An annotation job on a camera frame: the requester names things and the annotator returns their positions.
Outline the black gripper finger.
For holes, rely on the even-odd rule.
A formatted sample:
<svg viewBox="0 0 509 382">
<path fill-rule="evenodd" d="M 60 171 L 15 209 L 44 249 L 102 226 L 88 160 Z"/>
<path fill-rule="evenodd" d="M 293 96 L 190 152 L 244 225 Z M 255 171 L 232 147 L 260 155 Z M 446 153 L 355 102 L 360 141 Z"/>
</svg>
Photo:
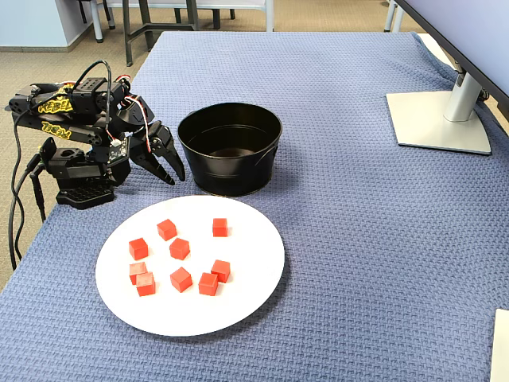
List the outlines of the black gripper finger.
<svg viewBox="0 0 509 382">
<path fill-rule="evenodd" d="M 181 181 L 185 180 L 185 167 L 175 149 L 173 136 L 161 121 L 152 124 L 152 152 L 157 157 L 163 157 Z"/>
<path fill-rule="evenodd" d="M 170 162 L 174 159 L 174 151 L 168 145 L 165 146 L 159 138 L 156 138 L 155 153 L 153 154 L 149 152 L 146 141 L 135 138 L 134 135 L 130 136 L 130 159 L 132 162 L 149 171 L 168 185 L 175 185 L 175 181 L 156 157 L 164 157 L 167 162 Z"/>
</svg>

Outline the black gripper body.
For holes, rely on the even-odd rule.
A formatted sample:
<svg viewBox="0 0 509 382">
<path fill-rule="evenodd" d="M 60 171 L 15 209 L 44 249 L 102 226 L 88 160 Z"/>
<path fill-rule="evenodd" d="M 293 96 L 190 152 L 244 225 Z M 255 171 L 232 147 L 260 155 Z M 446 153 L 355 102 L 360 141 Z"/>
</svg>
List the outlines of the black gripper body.
<svg viewBox="0 0 509 382">
<path fill-rule="evenodd" d="M 117 110 L 117 137 L 125 133 L 142 131 L 142 137 L 149 137 L 150 122 L 154 117 L 144 99 L 139 95 L 126 95 Z"/>
</svg>

